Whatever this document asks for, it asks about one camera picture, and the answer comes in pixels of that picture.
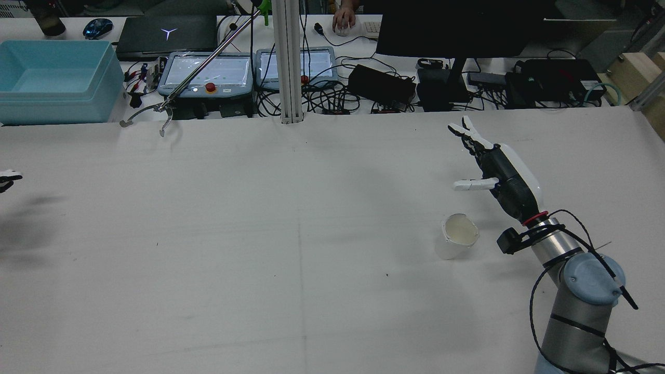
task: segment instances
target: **blue cable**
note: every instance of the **blue cable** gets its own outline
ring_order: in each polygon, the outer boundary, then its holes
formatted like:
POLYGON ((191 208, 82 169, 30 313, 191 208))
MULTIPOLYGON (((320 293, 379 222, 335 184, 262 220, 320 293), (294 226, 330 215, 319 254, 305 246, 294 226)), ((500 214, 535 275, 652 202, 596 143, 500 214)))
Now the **blue cable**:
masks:
POLYGON ((587 94, 584 96, 584 100, 582 101, 582 103, 588 101, 589 95, 591 95, 591 91, 596 89, 596 87, 601 87, 601 86, 612 87, 614 89, 614 91, 616 92, 616 105, 621 105, 621 90, 617 86, 613 85, 612 83, 598 83, 595 86, 591 87, 587 91, 587 94))

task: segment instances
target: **robotic hand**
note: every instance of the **robotic hand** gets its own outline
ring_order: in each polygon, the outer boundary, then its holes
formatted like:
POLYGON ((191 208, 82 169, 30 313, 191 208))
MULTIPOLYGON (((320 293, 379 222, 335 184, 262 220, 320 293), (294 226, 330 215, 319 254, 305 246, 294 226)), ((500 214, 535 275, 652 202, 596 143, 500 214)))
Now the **robotic hand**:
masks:
POLYGON ((461 126, 451 123, 448 129, 462 138, 464 148, 483 172, 483 179, 456 182, 456 191, 489 190, 503 210, 522 224, 541 214, 540 184, 512 148, 484 139, 468 116, 462 117, 461 126))
POLYGON ((15 180, 23 179, 21 173, 14 170, 0 172, 0 194, 14 185, 15 180))

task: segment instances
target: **laptop logo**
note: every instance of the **laptop logo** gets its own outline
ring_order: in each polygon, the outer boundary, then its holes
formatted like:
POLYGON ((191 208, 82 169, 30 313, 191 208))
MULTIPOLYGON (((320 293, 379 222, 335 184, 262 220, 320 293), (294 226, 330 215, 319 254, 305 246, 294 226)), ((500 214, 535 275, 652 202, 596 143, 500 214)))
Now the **laptop logo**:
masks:
POLYGON ((164 29, 162 29, 162 31, 166 33, 166 40, 168 40, 169 35, 171 35, 171 33, 174 32, 175 30, 178 30, 178 29, 173 29, 173 30, 164 30, 164 29))

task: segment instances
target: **blue joint cap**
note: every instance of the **blue joint cap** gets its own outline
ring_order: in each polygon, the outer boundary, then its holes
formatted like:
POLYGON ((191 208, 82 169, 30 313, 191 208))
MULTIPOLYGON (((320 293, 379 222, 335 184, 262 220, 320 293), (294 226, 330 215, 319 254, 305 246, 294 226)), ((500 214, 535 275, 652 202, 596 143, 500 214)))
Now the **blue joint cap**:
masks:
MULTIPOLYGON (((621 283, 626 284, 626 276, 619 264, 608 256, 602 258, 621 283)), ((563 276, 570 291, 589 304, 616 305, 622 293, 619 285, 590 253, 573 256, 563 269, 563 276)))

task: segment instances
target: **bottle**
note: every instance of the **bottle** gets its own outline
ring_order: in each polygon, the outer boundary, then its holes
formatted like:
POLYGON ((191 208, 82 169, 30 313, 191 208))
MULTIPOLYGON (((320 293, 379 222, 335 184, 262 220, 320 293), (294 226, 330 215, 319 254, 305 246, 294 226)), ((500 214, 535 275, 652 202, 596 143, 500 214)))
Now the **bottle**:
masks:
POLYGON ((47 0, 23 0, 23 2, 30 9, 44 35, 55 37, 64 33, 65 25, 47 0))

